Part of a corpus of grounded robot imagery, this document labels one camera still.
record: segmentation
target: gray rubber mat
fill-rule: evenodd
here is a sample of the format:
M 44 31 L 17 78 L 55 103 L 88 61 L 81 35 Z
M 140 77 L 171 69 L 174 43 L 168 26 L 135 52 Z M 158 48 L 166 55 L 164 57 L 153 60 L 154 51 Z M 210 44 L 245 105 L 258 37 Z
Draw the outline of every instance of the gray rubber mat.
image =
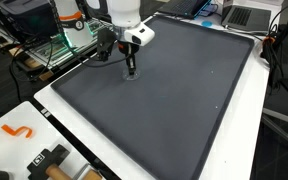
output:
M 155 178 L 198 179 L 253 40 L 162 17 L 147 24 L 156 36 L 136 54 L 136 81 L 119 63 L 80 66 L 52 87 Z

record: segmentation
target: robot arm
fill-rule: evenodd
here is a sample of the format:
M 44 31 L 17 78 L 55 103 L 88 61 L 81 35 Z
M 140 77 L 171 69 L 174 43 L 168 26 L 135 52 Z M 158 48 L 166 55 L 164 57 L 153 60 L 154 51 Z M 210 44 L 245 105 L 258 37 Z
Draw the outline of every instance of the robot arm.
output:
M 118 41 L 145 46 L 154 38 L 154 31 L 141 22 L 140 0 L 87 0 L 93 9 L 107 9 Z

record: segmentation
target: orange plastic piece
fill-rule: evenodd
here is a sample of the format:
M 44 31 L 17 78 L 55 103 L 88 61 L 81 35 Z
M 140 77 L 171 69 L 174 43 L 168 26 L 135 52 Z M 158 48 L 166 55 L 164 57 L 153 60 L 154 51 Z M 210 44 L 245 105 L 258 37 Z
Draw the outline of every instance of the orange plastic piece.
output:
M 71 15 L 71 16 L 60 16 L 60 20 L 72 20 L 72 19 L 78 19 L 82 16 L 81 11 L 77 11 L 75 14 Z
M 271 44 L 273 44 L 273 43 L 275 42 L 275 39 L 272 38 L 272 37 L 266 36 L 266 37 L 263 39 L 263 44 L 264 44 L 266 41 L 271 41 Z
M 124 49 L 124 46 L 122 44 L 117 44 L 118 48 Z
M 29 138 L 32 135 L 32 129 L 26 126 L 21 126 L 20 128 L 16 129 L 15 131 L 10 128 L 8 125 L 4 124 L 1 127 L 5 132 L 7 132 L 8 134 L 12 135 L 12 136 L 16 136 L 17 134 L 19 134 L 21 131 L 25 131 L 27 130 L 27 134 L 26 134 L 26 138 Z

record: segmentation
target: wooden block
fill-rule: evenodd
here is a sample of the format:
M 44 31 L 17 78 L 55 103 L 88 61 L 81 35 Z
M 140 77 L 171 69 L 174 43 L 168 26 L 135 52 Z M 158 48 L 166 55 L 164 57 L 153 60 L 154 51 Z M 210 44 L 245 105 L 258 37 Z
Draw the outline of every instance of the wooden block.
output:
M 6 46 L 6 45 L 9 45 L 9 44 L 10 44 L 10 43 L 8 43 L 8 42 L 4 42 L 4 43 L 0 44 L 0 48 L 4 47 L 4 46 Z
M 56 164 L 50 165 L 46 169 L 46 174 L 53 180 L 72 180 L 65 172 L 62 171 Z
M 52 77 L 53 76 L 53 73 L 52 73 L 52 71 L 48 71 L 48 72 L 46 72 L 46 73 L 43 73 L 42 75 L 40 75 L 40 80 L 42 80 L 42 81 L 46 81 L 46 80 L 48 80 L 50 77 Z
M 24 64 L 30 68 L 36 68 L 41 65 L 41 63 L 35 61 L 35 59 L 33 58 L 28 58 L 27 60 L 24 61 Z
M 90 170 L 83 178 L 83 180 L 101 180 L 102 176 L 97 172 Z
M 18 48 L 13 48 L 13 49 L 10 49 L 8 52 L 10 52 L 10 54 L 12 56 L 14 56 L 15 52 L 17 51 Z

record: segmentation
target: white desk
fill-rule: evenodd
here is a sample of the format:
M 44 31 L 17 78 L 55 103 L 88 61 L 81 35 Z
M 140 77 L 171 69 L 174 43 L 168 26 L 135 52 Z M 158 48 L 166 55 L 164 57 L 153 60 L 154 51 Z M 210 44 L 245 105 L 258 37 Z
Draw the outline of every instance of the white desk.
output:
M 213 1 L 214 1 L 213 3 L 216 2 L 216 4 L 218 4 L 217 12 L 222 14 L 223 5 L 219 4 L 217 0 L 213 0 Z M 234 0 L 234 5 L 244 5 L 244 6 L 253 7 L 253 8 L 270 10 L 271 11 L 271 20 L 281 10 L 281 6 L 263 4 L 263 3 L 260 3 L 260 2 L 250 1 L 250 0 L 245 0 L 245 1 L 244 0 Z M 199 17 L 195 18 L 194 20 L 181 19 L 181 21 L 188 22 L 188 23 L 191 23 L 191 24 L 197 24 L 197 25 L 200 25 L 200 26 L 202 26 L 202 22 L 203 21 L 209 21 L 209 22 L 212 23 L 212 26 L 210 28 L 217 29 L 217 30 L 225 30 L 224 27 L 220 23 L 221 22 L 221 17 L 216 15 L 216 14 L 213 14 L 210 17 L 201 17 L 201 16 L 199 16 Z M 279 22 L 279 17 L 275 19 L 274 24 L 278 24 L 278 22 Z
M 272 17 L 281 8 L 257 2 L 250 2 L 250 5 L 271 9 Z M 212 21 L 215 29 L 222 28 L 219 25 L 220 18 L 216 15 L 197 18 L 190 23 L 201 24 L 204 20 Z M 258 54 L 257 50 L 253 50 L 244 67 L 200 179 L 244 180 L 250 177 L 269 74 L 264 60 Z M 50 86 L 34 97 L 120 178 L 154 179 L 70 107 Z
M 33 130 L 29 139 L 26 132 L 11 136 L 1 129 L 7 124 L 13 129 L 27 126 Z M 52 151 L 58 144 L 70 154 L 59 166 L 73 177 L 87 160 L 40 114 L 29 102 L 24 102 L 0 118 L 0 170 L 10 174 L 11 179 L 27 179 L 31 174 L 27 166 L 43 150 Z

